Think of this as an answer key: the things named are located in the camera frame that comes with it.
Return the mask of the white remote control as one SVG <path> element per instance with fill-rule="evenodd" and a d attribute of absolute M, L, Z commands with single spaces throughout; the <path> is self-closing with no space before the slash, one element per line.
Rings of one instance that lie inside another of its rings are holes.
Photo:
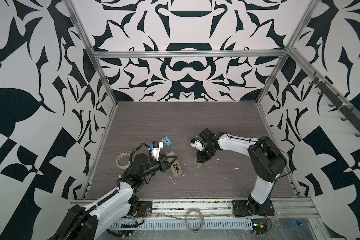
<path fill-rule="evenodd" d="M 176 156 L 175 152 L 174 151 L 170 151 L 166 154 L 167 156 Z M 175 162 L 172 164 L 171 166 L 171 171 L 172 173 L 174 174 L 174 177 L 177 178 L 177 177 L 180 177 L 183 175 L 183 170 L 181 168 L 181 165 L 179 163 L 179 160 L 176 159 Z"/>

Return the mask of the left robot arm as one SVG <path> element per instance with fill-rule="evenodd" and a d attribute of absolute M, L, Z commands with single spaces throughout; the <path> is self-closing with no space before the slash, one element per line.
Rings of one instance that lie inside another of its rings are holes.
<path fill-rule="evenodd" d="M 134 215 L 139 198 L 137 192 L 156 172 L 166 172 L 177 156 L 160 155 L 158 160 L 146 154 L 134 157 L 126 171 L 119 177 L 116 187 L 100 199 L 81 207 L 69 209 L 51 240 L 96 240 L 120 218 Z"/>

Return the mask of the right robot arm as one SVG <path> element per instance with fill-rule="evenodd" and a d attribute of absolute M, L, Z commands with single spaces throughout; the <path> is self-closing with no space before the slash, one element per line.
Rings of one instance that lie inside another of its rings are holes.
<path fill-rule="evenodd" d="M 274 215 L 271 192 L 288 161 L 269 137 L 250 139 L 223 132 L 215 134 L 206 128 L 198 137 L 191 139 L 191 147 L 198 150 L 198 164 L 206 163 L 218 151 L 232 151 L 248 156 L 257 178 L 247 200 L 233 200 L 233 214 L 237 218 Z"/>

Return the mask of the blue owl toy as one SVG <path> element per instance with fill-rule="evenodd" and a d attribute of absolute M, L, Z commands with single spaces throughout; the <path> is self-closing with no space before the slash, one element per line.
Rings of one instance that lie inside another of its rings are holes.
<path fill-rule="evenodd" d="M 172 145 L 172 140 L 168 137 L 168 136 L 164 136 L 161 138 L 161 142 L 164 144 L 164 146 L 166 147 L 170 147 Z"/>

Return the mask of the beige tape roll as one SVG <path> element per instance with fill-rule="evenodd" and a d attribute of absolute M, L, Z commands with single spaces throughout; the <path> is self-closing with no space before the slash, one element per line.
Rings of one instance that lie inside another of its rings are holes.
<path fill-rule="evenodd" d="M 116 164 L 122 170 L 127 169 L 130 166 L 130 153 L 119 154 L 116 158 Z"/>

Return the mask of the small green circuit board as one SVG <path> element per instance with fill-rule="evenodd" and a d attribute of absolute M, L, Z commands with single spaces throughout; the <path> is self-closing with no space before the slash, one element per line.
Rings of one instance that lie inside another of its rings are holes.
<path fill-rule="evenodd" d="M 254 235 L 263 235 L 271 230 L 272 221 L 269 218 L 265 219 L 253 219 L 252 221 L 252 230 L 251 233 Z"/>

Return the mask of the blue tape piece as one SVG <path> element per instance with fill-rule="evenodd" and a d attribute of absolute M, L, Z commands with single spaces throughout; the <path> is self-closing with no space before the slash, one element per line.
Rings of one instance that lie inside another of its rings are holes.
<path fill-rule="evenodd" d="M 300 222 L 300 221 L 298 221 L 298 220 L 296 220 L 296 219 L 290 220 L 290 225 L 292 226 L 292 228 L 298 227 L 298 226 L 300 226 L 300 225 L 302 225 L 302 224 L 303 224 L 302 222 Z"/>

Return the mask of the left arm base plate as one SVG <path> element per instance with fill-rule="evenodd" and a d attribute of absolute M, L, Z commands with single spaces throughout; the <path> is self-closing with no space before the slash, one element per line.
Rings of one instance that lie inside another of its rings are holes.
<path fill-rule="evenodd" d="M 141 218 L 152 213 L 153 202 L 152 201 L 138 201 L 131 205 L 129 215 L 134 218 Z"/>

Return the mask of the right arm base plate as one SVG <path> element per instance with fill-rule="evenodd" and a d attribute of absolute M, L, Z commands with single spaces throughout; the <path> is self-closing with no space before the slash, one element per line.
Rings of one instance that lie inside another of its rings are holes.
<path fill-rule="evenodd" d="M 233 200 L 233 215 L 238 218 L 249 216 L 274 216 L 275 209 L 271 200 L 266 200 L 263 204 L 255 200 Z"/>

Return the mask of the wall hook rail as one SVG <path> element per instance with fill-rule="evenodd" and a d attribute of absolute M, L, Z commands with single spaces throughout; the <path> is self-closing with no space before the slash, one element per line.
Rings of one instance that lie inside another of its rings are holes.
<path fill-rule="evenodd" d="M 317 72 L 309 74 L 309 77 L 312 79 L 312 81 L 309 82 L 310 86 L 318 89 L 317 112 L 320 113 L 319 105 L 322 98 L 327 99 L 330 101 L 328 107 L 335 111 L 340 111 L 343 115 L 341 120 L 343 122 L 349 122 L 358 131 L 355 137 L 360 138 L 360 111 L 356 106 L 346 99 L 330 80 L 321 78 L 317 75 Z"/>

